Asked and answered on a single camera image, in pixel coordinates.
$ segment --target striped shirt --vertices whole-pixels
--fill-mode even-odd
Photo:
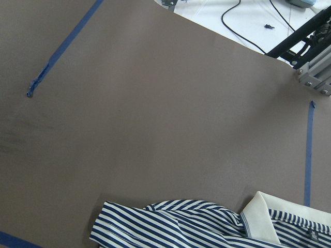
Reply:
[[[257,192],[241,214],[202,200],[143,209],[105,202],[90,239],[101,247],[331,247],[331,214]]]

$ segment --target cord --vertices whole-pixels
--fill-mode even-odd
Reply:
[[[232,33],[238,35],[238,36],[241,37],[242,39],[246,40],[247,42],[251,43],[252,45],[254,45],[255,47],[257,47],[262,53],[265,54],[265,52],[263,51],[262,48],[260,48],[260,47],[259,47],[258,45],[256,45],[254,42],[252,42],[252,41],[246,39],[244,36],[241,36],[240,34],[238,34],[237,32],[235,32],[233,29],[231,29],[229,26],[227,26],[226,23],[224,22],[224,19],[223,19],[224,15],[225,15],[226,13],[228,13],[230,10],[234,9],[235,7],[237,7],[241,2],[242,2],[242,0],[239,0],[239,2],[238,2],[235,6],[231,7],[231,8],[228,9],[226,12],[224,12],[224,13],[222,14],[222,16],[221,16],[221,21],[222,21],[223,25],[224,25],[228,30],[230,30]]]
[[[273,6],[273,8],[277,11],[277,13],[280,15],[280,17],[282,17],[282,19],[287,23],[287,25],[291,28],[291,30],[293,30],[295,32],[295,29],[287,22],[287,20],[283,17],[283,15],[278,11],[278,9],[276,8],[276,6],[273,4],[273,2],[271,0],[269,0],[271,5]]]

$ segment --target white floor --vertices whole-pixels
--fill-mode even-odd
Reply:
[[[237,3],[238,0],[187,0],[187,2],[179,0],[175,7],[175,13],[262,53],[222,24],[221,15]],[[318,0],[313,8],[307,9],[290,5],[285,0],[273,0],[273,3],[292,27],[298,29],[315,13],[328,7],[331,0]],[[224,16],[224,21],[229,27],[256,43],[265,52],[269,52],[292,33],[292,30],[275,11],[269,0],[242,0],[238,7]],[[267,29],[264,27],[266,24],[275,28]],[[298,44],[292,50],[297,52],[302,45],[303,43]]]

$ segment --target shirt collar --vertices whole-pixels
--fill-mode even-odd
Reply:
[[[280,244],[270,218],[269,209],[291,213],[313,222],[331,226],[331,214],[329,213],[291,203],[258,191],[241,212],[248,237]]]

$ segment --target painter's tape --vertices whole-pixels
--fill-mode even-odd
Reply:
[[[69,47],[69,45],[72,43],[72,41],[78,35],[78,33],[82,30],[82,28],[85,26],[85,24],[89,21],[89,19],[94,14],[94,12],[99,8],[99,6],[102,4],[102,2],[103,2],[103,0],[95,1],[95,3],[91,6],[91,8],[88,10],[88,12],[84,15],[84,17],[77,24],[77,26],[71,31],[71,33],[68,35],[68,37],[62,42],[62,44],[53,53],[53,55],[50,57],[50,59],[48,60],[46,65],[43,67],[43,69],[41,70],[39,75],[35,79],[33,79],[32,82],[30,83],[29,90],[26,93],[26,95],[28,97],[32,97],[33,91],[37,88],[37,86],[40,84],[40,82],[43,80],[43,78],[47,75],[47,73],[52,69],[54,64],[61,57],[61,55],[64,53],[64,51]]]
[[[312,128],[313,128],[315,108],[316,108],[316,103],[311,101],[309,104],[309,111],[308,111],[307,143],[306,143],[306,171],[305,171],[305,191],[304,191],[304,205],[307,207],[310,207]]]
[[[19,239],[10,234],[0,231],[0,244],[8,248],[42,248],[23,239]]]

